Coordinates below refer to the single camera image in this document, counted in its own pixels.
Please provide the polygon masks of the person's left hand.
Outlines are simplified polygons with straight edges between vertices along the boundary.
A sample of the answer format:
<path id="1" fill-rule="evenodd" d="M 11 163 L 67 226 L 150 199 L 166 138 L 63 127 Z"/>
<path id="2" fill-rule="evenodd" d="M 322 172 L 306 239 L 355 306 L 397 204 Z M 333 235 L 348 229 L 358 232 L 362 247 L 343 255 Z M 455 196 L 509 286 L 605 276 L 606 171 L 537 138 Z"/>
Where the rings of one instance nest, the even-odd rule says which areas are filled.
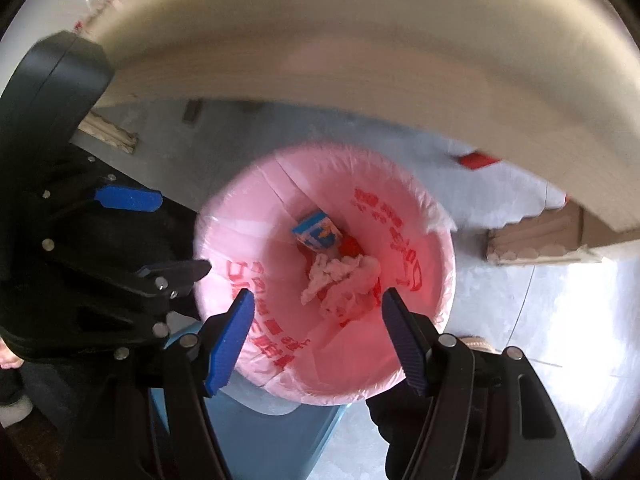
<path id="1" fill-rule="evenodd" d="M 3 339 L 0 339 L 0 368 L 2 370 L 16 370 L 23 364 L 24 360 L 17 356 Z"/>

